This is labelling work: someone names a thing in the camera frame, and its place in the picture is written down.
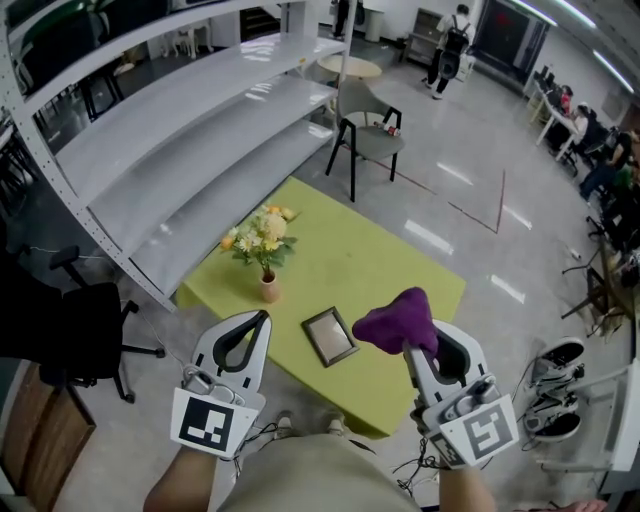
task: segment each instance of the small round table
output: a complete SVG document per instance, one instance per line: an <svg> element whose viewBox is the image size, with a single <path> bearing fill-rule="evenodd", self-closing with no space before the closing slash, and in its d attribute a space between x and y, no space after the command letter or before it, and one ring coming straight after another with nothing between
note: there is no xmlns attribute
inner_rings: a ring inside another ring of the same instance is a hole
<svg viewBox="0 0 640 512"><path fill-rule="evenodd" d="M327 71L340 74L340 69L342 68L342 55L330 55L329 57L320 59L318 61L318 65ZM368 60L359 59L358 57L349 57L347 60L346 74L357 78L375 78L382 74L382 69L380 69L380 66L377 64Z"/></svg>

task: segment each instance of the black office chair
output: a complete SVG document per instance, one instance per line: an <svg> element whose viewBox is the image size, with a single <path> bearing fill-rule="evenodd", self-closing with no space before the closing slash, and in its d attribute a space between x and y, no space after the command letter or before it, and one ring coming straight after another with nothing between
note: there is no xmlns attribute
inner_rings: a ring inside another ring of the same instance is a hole
<svg viewBox="0 0 640 512"><path fill-rule="evenodd" d="M125 393L119 374L122 352L162 358L165 351L122 344L122 325L138 306L128 301L120 310L114 283L88 285L73 266L78 257L78 247L72 246L50 260L51 270L63 268L80 287L63 295L35 279L2 248L0 276L6 300L0 357L39 363L40 379L55 387L90 387L97 379L113 379L120 398L132 404L135 395L131 390Z"/></svg>

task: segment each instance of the gray chair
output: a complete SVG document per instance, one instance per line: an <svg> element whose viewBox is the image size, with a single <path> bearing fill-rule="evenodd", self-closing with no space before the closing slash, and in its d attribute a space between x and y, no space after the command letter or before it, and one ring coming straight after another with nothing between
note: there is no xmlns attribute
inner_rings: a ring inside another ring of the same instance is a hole
<svg viewBox="0 0 640 512"><path fill-rule="evenodd" d="M351 130L351 142L347 143L351 149L351 201L354 203L356 201L356 155L360 155L365 160L374 161L380 161L393 155L390 178L393 181L396 176L398 152L404 147L404 141L401 137L389 135L380 128L375 126L356 127L346 117L356 112L379 114L384 116L384 123L389 121L391 114L395 114L396 128L400 128L402 123L400 111L378 99L362 80L347 78L340 85L336 109L340 132L325 174L329 176L331 172L338 148L345 143L345 132L348 127Z"/></svg>

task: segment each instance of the purple cloth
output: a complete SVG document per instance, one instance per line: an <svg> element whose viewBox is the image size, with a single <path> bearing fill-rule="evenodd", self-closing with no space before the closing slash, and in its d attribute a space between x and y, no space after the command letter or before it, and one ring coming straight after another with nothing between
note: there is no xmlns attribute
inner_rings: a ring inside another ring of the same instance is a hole
<svg viewBox="0 0 640 512"><path fill-rule="evenodd" d="M433 356L438 352L436 326L427 294L421 288L409 288L388 306L372 309L353 324L351 331L357 339L373 343L387 354L401 353L405 340Z"/></svg>

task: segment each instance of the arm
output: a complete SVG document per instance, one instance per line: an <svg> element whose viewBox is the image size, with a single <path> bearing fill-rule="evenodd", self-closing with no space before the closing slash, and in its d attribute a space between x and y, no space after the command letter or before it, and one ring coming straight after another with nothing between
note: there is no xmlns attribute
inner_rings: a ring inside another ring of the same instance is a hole
<svg viewBox="0 0 640 512"><path fill-rule="evenodd" d="M204 452L180 448L147 496L144 512L207 512L217 460Z"/></svg>
<svg viewBox="0 0 640 512"><path fill-rule="evenodd" d="M440 472L442 512L496 512L496 503L476 468Z"/></svg>
<svg viewBox="0 0 640 512"><path fill-rule="evenodd" d="M618 160L620 160L620 157L622 156L623 151L624 151L624 148L620 144L618 144L616 146L616 150L613 152L613 156L611 157L611 160L607 162L607 165L615 165L616 163L618 163Z"/></svg>

